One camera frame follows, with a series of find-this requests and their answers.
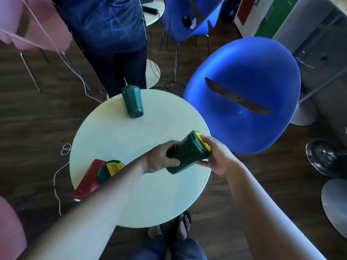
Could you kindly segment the person's left hand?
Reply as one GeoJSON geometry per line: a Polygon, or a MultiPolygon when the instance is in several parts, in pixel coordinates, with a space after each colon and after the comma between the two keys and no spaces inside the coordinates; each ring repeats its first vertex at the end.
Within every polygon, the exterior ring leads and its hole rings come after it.
{"type": "Polygon", "coordinates": [[[144,174],[155,173],[163,168],[163,157],[167,157],[167,152],[178,145],[180,142],[170,140],[162,143],[142,155],[144,174]]]}

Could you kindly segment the person's right hand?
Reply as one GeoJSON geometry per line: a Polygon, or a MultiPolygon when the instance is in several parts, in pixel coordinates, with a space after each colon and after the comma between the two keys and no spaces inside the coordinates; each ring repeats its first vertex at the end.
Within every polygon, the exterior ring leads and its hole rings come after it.
{"type": "Polygon", "coordinates": [[[227,172],[232,171],[232,169],[240,165],[240,161],[225,144],[212,136],[202,135],[202,139],[211,147],[211,153],[207,159],[213,159],[213,168],[211,170],[215,174],[224,177],[227,172]]]}

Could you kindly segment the dark green plastic cup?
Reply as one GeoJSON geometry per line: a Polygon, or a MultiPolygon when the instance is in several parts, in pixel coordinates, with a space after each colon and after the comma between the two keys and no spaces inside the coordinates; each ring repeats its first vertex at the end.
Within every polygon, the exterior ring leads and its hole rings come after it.
{"type": "Polygon", "coordinates": [[[137,86],[126,85],[122,89],[125,107],[130,118],[139,118],[144,115],[141,99],[141,89],[137,86]]]}
{"type": "Polygon", "coordinates": [[[185,169],[193,166],[198,161],[207,159],[209,152],[200,151],[196,144],[193,143],[191,132],[174,148],[167,152],[167,157],[177,158],[180,165],[177,167],[167,167],[167,171],[173,175],[181,173],[185,169]]]}

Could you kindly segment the green lid with yellow flap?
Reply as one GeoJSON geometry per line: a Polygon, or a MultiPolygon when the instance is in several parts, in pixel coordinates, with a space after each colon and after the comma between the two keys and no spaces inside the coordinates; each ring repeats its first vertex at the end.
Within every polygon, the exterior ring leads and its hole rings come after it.
{"type": "Polygon", "coordinates": [[[105,164],[101,167],[97,175],[98,184],[101,186],[104,182],[118,173],[122,168],[124,168],[124,164],[118,160],[106,161],[105,164]]]}
{"type": "Polygon", "coordinates": [[[209,152],[211,153],[211,147],[209,144],[204,142],[202,139],[202,133],[199,131],[192,131],[191,136],[193,139],[193,143],[196,144],[197,148],[202,152],[209,152]]]}

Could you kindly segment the person's right forearm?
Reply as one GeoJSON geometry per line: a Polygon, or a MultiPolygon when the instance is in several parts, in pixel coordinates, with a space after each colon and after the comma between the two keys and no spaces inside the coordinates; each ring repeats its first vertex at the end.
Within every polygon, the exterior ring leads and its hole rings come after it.
{"type": "Polygon", "coordinates": [[[326,260],[242,163],[228,162],[224,177],[254,260],[326,260]]]}

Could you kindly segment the person's left forearm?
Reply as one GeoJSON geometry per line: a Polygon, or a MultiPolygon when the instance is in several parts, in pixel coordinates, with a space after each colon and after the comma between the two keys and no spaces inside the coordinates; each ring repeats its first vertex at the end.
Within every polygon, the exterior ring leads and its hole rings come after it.
{"type": "Polygon", "coordinates": [[[145,155],[129,163],[63,214],[17,260],[98,260],[147,168],[145,155]]]}

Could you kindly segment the black sandal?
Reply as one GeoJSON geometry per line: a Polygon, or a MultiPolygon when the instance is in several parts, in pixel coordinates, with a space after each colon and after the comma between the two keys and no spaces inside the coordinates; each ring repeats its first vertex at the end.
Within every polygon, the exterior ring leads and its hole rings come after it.
{"type": "Polygon", "coordinates": [[[189,212],[186,210],[176,218],[176,231],[175,238],[185,241],[189,235],[189,230],[191,226],[191,217],[189,212]]]}

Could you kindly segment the person's legs in jeans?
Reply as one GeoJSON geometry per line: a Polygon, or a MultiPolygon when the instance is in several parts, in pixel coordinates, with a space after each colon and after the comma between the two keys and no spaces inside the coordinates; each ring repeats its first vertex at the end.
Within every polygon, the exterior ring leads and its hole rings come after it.
{"type": "Polygon", "coordinates": [[[165,260],[167,249],[170,249],[171,260],[207,260],[204,251],[196,240],[176,238],[170,245],[167,245],[162,235],[145,241],[135,250],[129,260],[165,260]]]}

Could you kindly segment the large blue shell chair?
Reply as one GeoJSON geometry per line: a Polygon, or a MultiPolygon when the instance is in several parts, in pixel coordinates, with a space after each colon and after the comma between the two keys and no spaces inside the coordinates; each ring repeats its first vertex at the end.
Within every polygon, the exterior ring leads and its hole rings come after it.
{"type": "Polygon", "coordinates": [[[183,99],[205,120],[212,137],[231,151],[258,153],[287,128],[301,89],[298,65],[279,42],[264,37],[232,41],[212,53],[188,82],[183,99]],[[258,114],[207,86],[206,78],[271,114],[258,114]]]}

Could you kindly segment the white round chair base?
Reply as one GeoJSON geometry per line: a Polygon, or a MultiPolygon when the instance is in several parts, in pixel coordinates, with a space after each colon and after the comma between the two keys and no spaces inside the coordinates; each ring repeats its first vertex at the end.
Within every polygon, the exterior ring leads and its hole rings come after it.
{"type": "Polygon", "coordinates": [[[317,116],[318,112],[314,103],[307,99],[297,104],[289,123],[295,126],[309,126],[315,122],[317,116]]]}

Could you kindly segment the black item on chair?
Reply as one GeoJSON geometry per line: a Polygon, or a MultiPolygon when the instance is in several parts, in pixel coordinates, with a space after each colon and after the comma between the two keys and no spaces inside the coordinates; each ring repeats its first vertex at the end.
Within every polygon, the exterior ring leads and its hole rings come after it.
{"type": "Polygon", "coordinates": [[[189,28],[191,30],[193,30],[194,28],[197,27],[198,22],[197,22],[197,18],[195,17],[194,19],[191,19],[189,16],[183,16],[182,17],[182,22],[183,22],[183,26],[185,28],[189,28]]]}

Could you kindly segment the small round white table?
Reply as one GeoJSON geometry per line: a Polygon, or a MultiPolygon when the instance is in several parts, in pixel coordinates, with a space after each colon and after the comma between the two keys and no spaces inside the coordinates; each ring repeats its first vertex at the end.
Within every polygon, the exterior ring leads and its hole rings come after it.
{"type": "MultiPolygon", "coordinates": [[[[153,2],[144,3],[143,8],[150,9],[150,12],[144,12],[146,26],[149,27],[159,21],[163,16],[165,10],[164,0],[153,0],[153,2]]],[[[148,56],[146,63],[146,85],[147,89],[154,87],[161,78],[161,72],[159,66],[153,61],[148,48],[148,56]]]]}

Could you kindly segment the blue chair with metal legs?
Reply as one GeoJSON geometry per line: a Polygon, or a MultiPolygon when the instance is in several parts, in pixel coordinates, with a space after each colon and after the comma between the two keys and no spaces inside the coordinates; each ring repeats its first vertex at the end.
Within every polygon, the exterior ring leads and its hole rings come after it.
{"type": "Polygon", "coordinates": [[[207,38],[208,54],[211,54],[209,27],[215,27],[222,4],[225,0],[166,0],[165,10],[162,16],[163,34],[159,51],[162,49],[164,34],[167,34],[167,40],[170,38],[176,44],[174,81],[179,62],[179,45],[187,41],[190,37],[195,36],[197,44],[198,36],[207,38]],[[198,25],[193,30],[183,26],[182,17],[189,16],[191,19],[197,18],[198,25]]]}

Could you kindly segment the red green white cabinet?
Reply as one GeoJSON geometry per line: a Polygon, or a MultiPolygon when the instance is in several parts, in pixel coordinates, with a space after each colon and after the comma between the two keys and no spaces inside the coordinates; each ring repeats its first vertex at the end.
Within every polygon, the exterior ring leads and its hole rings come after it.
{"type": "Polygon", "coordinates": [[[330,0],[241,0],[234,23],[243,38],[274,39],[294,53],[334,7],[330,0]]]}

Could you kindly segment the pink chair with metal legs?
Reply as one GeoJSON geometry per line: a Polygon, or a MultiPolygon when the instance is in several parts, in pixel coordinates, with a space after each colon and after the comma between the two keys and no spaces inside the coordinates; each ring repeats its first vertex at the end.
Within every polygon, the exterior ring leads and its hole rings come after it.
{"type": "Polygon", "coordinates": [[[20,52],[33,82],[39,92],[41,87],[29,67],[25,52],[37,49],[46,62],[44,51],[56,52],[63,62],[90,90],[66,55],[72,43],[72,34],[58,14],[52,0],[0,0],[0,41],[13,44],[20,52]]]}

